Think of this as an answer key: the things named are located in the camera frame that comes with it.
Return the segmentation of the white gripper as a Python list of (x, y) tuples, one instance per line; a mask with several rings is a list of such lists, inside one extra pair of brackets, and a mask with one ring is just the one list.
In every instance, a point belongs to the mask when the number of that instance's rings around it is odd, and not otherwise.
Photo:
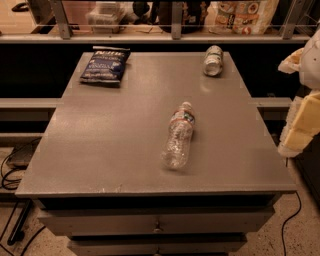
[[(320, 90), (320, 30), (309, 39), (304, 49), (300, 48), (284, 59), (278, 70), (287, 74), (299, 71), (301, 84), (311, 90)], [(320, 91), (311, 91), (304, 98), (296, 96), (280, 135), (278, 152), (283, 157), (293, 158), (302, 153), (319, 133)]]

